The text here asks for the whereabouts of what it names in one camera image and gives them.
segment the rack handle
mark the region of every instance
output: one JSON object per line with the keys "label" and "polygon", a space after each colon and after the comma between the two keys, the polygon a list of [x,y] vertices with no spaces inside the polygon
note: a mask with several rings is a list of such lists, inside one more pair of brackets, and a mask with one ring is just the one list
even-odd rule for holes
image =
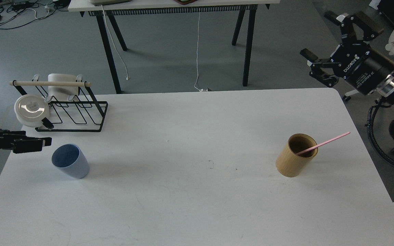
{"label": "rack handle", "polygon": [[92,84],[90,82],[50,82],[50,81],[10,81],[9,83],[12,86],[75,86],[75,87],[91,87]]}

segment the concrete floor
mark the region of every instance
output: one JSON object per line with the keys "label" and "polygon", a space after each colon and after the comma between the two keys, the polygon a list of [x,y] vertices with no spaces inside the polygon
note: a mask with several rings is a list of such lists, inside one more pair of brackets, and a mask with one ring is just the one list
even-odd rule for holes
{"label": "concrete floor", "polygon": [[[339,28],[322,17],[325,10],[338,14],[367,13],[385,29],[371,45],[386,54],[383,47],[393,26],[368,7],[369,2],[282,0],[269,10],[259,6],[248,87],[241,84],[247,25],[243,26],[238,45],[234,47],[230,42],[237,13],[202,13],[198,86],[214,91],[323,87],[308,76],[309,67],[299,51],[307,47],[324,58],[341,42]],[[38,17],[46,15],[43,8],[36,10]],[[10,16],[7,13],[2,15],[2,21]],[[6,27],[22,25],[33,18],[33,11],[27,11]],[[125,80],[125,70],[116,59],[125,93],[196,91],[193,85],[198,14],[117,16],[116,20],[129,47],[129,51],[122,52],[122,55],[131,80]],[[78,13],[56,12],[22,28],[0,30],[0,128],[21,128],[13,112],[13,103],[19,93],[8,86],[8,82],[30,80],[35,74],[44,79],[49,73],[83,74],[86,81],[94,83],[94,93],[115,93],[94,17],[86,14],[81,18]],[[341,95],[352,90],[343,80],[334,88]],[[378,97],[378,94],[357,94],[346,106],[394,201],[394,168],[371,148],[364,127],[367,111]],[[377,115],[375,133],[386,151],[394,147],[388,135],[388,124],[393,119],[394,109],[382,110]],[[0,172],[8,155],[9,151],[0,151]]]}

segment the metal wire rack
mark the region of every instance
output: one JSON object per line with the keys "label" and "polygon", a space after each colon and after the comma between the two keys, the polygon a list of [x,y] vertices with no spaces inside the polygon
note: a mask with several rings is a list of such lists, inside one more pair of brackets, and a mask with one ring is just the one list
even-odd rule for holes
{"label": "metal wire rack", "polygon": [[38,132],[101,132],[103,128],[108,103],[98,101],[90,88],[90,83],[86,81],[78,82],[78,85],[81,85],[78,86],[78,95],[69,95],[68,101],[61,101],[56,96],[49,95],[44,86],[54,86],[53,82],[14,80],[11,85],[21,95],[27,94],[22,85],[35,86],[48,103],[51,112],[48,120],[53,128],[36,127]]}

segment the pink straw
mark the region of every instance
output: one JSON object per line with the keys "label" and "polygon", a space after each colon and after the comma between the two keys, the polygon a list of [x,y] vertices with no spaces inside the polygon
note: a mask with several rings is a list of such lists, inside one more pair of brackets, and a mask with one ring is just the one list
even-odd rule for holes
{"label": "pink straw", "polygon": [[339,139],[339,138],[342,138],[342,137],[344,137],[344,136],[347,136],[347,135],[349,135],[350,133],[351,133],[351,132],[346,132],[345,134],[342,134],[342,135],[340,135],[340,136],[334,137],[333,139],[330,139],[330,140],[328,140],[328,141],[322,142],[322,143],[320,143],[320,144],[318,144],[318,145],[316,145],[316,146],[313,146],[313,147],[311,147],[311,148],[302,150],[301,152],[297,153],[296,155],[300,155],[300,154],[306,153],[306,152],[308,152],[308,151],[311,151],[311,150],[313,150],[313,149],[317,149],[317,148],[320,147],[320,146],[323,146],[323,145],[328,144],[328,143],[330,143],[330,142],[332,142],[332,141],[334,141],[334,140],[337,140],[337,139]]}

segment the white bowl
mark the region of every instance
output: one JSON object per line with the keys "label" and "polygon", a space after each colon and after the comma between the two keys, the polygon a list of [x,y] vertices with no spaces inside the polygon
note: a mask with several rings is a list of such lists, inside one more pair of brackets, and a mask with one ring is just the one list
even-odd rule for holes
{"label": "white bowl", "polygon": [[42,126],[42,119],[50,117],[50,108],[44,98],[35,94],[23,95],[14,103],[16,118],[25,126]]}

